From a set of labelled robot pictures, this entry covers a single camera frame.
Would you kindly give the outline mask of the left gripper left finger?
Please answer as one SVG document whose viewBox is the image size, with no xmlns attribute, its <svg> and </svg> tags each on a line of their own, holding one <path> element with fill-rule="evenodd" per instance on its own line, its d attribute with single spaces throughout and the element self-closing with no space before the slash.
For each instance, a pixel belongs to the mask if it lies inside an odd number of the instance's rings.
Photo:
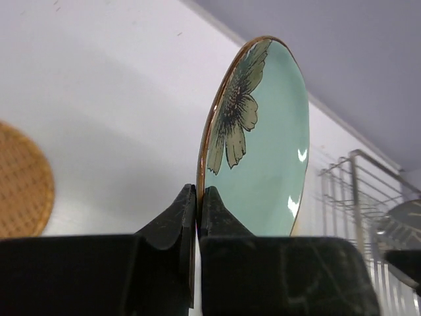
<svg viewBox="0 0 421 316">
<path fill-rule="evenodd" d="M 1 241 L 2 315 L 187 315 L 196 192 L 133 234 Z"/>
</svg>

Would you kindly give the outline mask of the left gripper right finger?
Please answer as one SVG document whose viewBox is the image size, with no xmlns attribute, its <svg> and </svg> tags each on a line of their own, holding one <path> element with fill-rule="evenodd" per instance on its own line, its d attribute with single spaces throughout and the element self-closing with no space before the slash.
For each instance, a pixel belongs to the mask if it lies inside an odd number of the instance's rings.
<svg viewBox="0 0 421 316">
<path fill-rule="evenodd" d="M 199 231 L 204 315 L 379 315 L 360 252 L 336 237 L 258 237 L 214 187 Z"/>
</svg>

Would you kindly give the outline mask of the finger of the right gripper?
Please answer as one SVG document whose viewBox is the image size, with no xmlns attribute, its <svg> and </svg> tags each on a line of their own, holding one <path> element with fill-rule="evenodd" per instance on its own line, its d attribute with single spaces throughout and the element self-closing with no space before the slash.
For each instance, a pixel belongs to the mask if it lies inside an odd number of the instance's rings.
<svg viewBox="0 0 421 316">
<path fill-rule="evenodd" d="M 405 281 L 405 284 L 420 293 L 420 250 L 387 251 L 385 259 L 412 280 Z"/>
</svg>

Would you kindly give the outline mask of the teal flower plate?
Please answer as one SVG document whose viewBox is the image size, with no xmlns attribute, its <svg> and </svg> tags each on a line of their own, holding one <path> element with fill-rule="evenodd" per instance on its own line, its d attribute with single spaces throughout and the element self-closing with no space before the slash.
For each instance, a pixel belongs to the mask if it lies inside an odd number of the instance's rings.
<svg viewBox="0 0 421 316">
<path fill-rule="evenodd" d="M 292 234 L 309 163 L 309 100 L 292 52 L 260 36 L 235 56 L 212 102 L 197 165 L 197 204 L 216 188 L 252 234 Z"/>
</svg>

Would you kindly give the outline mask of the grey deer pattern plate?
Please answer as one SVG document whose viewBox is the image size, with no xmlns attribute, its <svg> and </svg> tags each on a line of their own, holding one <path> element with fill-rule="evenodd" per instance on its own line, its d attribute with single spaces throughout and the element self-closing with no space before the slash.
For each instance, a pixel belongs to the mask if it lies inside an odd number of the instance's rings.
<svg viewBox="0 0 421 316">
<path fill-rule="evenodd" d="M 374 236 L 391 250 L 420 250 L 420 199 L 388 211 L 375 225 Z"/>
</svg>

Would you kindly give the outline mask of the orange woven pattern plate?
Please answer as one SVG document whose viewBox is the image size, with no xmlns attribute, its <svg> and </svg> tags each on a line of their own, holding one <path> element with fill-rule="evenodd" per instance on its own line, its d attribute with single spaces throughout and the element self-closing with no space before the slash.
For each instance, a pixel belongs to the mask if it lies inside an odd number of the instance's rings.
<svg viewBox="0 0 421 316">
<path fill-rule="evenodd" d="M 1 239 L 39 236 L 55 202 L 53 171 L 37 144 L 1 122 Z"/>
</svg>

